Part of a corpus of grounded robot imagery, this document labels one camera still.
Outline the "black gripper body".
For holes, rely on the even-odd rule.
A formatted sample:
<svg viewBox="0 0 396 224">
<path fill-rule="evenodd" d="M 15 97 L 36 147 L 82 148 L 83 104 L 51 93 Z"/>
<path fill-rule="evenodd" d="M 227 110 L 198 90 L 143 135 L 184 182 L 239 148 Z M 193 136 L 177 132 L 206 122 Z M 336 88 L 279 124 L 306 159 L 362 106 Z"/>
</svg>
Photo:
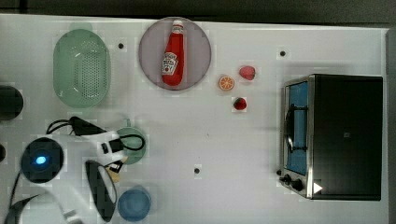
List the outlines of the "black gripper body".
<svg viewBox="0 0 396 224">
<path fill-rule="evenodd" d="M 119 161 L 114 161 L 110 163 L 109 165 L 106 166 L 106 170 L 110 174 L 118 174 L 122 168 L 122 166 L 125 164 L 125 162 L 128 160 L 127 157 L 124 157 L 123 159 Z"/>
</svg>

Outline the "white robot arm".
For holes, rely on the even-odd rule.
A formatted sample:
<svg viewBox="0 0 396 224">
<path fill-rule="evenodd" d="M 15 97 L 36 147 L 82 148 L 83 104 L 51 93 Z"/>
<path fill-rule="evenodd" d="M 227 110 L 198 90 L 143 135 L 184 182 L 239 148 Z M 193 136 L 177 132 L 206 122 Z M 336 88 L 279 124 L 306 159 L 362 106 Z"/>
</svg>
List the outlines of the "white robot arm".
<svg viewBox="0 0 396 224">
<path fill-rule="evenodd" d="M 107 224 L 118 195 L 106 167 L 123 157 L 116 132 L 35 139 L 21 155 L 21 178 L 44 191 L 12 204 L 4 224 Z"/>
</svg>

